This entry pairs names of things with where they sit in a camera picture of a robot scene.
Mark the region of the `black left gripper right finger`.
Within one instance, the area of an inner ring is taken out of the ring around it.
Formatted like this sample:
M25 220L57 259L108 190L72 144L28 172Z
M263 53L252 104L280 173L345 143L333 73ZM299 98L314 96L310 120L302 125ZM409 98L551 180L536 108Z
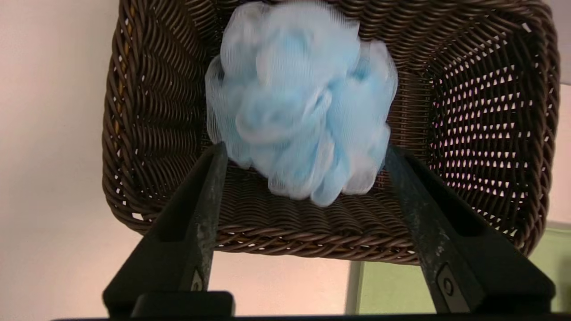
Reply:
M437 313L551 312L551 279L439 176L393 145L385 168Z

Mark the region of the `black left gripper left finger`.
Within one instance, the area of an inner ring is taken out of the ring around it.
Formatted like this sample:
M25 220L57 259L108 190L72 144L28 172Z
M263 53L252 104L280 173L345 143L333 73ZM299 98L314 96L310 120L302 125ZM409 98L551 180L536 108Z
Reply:
M209 291L227 171L224 144L196 162L103 292L110 318L231 318L234 297Z

